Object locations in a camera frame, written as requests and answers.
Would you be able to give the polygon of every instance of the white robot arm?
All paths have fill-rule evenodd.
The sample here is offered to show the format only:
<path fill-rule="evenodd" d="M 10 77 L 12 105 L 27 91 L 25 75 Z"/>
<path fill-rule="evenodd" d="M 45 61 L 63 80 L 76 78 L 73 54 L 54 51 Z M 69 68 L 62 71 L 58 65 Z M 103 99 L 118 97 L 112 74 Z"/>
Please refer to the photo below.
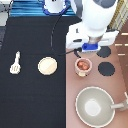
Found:
<path fill-rule="evenodd" d="M 82 47 L 82 52 L 99 51 L 112 45 L 119 31 L 106 32 L 118 0 L 71 0 L 75 14 L 82 22 L 69 26 L 66 48 Z"/>

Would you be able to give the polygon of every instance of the pink countertop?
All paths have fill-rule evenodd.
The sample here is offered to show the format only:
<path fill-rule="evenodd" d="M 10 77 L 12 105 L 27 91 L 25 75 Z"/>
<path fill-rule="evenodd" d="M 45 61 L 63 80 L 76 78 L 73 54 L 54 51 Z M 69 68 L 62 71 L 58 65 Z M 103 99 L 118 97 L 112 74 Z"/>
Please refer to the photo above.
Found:
<path fill-rule="evenodd" d="M 92 71 L 84 78 L 75 73 L 74 64 L 77 57 L 73 53 L 66 56 L 66 128 L 91 128 L 80 120 L 75 110 L 78 93 L 88 86 L 98 86 L 106 90 L 115 103 L 125 100 L 126 87 L 117 51 L 114 45 L 110 48 L 112 54 L 109 57 L 101 58 L 95 55 L 90 58 L 93 64 Z M 115 73 L 110 77 L 102 76 L 98 71 L 98 65 L 105 61 L 112 63 L 115 67 Z M 123 112 L 116 110 L 113 121 L 105 128 L 128 128 L 128 110 Z"/>

